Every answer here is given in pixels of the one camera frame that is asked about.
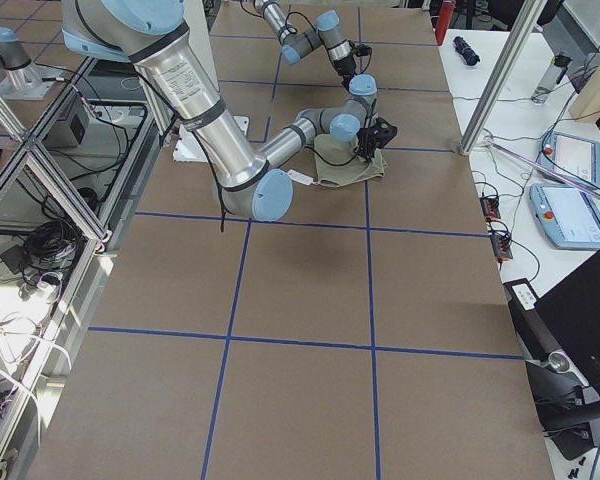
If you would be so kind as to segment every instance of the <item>brown tabletop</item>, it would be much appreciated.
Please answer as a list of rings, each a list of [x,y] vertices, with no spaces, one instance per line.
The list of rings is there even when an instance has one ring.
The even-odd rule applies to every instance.
[[[552,478],[428,14],[338,13],[400,129],[385,177],[220,233],[208,167],[164,151],[28,478]],[[237,3],[211,37],[256,146],[347,96]]]

